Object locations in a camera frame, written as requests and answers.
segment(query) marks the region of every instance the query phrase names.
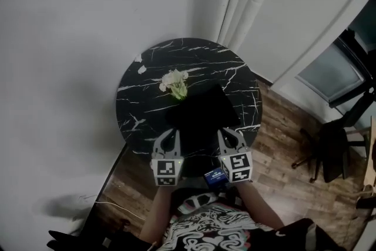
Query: round table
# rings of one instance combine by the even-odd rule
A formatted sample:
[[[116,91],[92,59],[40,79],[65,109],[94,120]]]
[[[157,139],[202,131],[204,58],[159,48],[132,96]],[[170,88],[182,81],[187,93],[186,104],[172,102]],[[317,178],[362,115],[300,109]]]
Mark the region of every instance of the round table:
[[[162,76],[174,69],[188,72],[188,97],[218,83],[240,119],[240,125],[232,129],[241,132],[248,146],[253,143],[262,114],[261,94],[254,73],[222,45],[204,39],[179,38],[144,51],[128,67],[120,82],[116,96],[117,122],[134,153],[150,162],[154,141],[171,128],[165,114],[179,102],[168,92],[162,92],[159,84]],[[190,160],[199,156],[215,157],[218,150],[217,147],[183,156]]]

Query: black chair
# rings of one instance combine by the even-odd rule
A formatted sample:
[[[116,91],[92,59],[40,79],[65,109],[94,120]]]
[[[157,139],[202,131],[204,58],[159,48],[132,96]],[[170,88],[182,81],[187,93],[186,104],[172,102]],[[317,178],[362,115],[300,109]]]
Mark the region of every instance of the black chair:
[[[310,183],[317,180],[321,163],[323,163],[325,182],[333,181],[341,174],[343,179],[347,178],[350,146],[366,146],[367,138],[364,136],[365,141],[349,142],[344,128],[354,126],[368,107],[375,101],[376,96],[376,50],[366,53],[355,40],[355,33],[351,30],[345,30],[334,41],[334,44],[346,55],[354,67],[359,70],[364,81],[352,91],[335,100],[329,101],[329,106],[334,108],[362,93],[363,96],[342,118],[323,124],[315,138],[305,129],[300,130],[308,139],[313,151],[309,157],[299,162],[294,162],[291,167],[295,169],[306,162],[310,162],[312,159],[316,159],[315,176],[310,179]]]

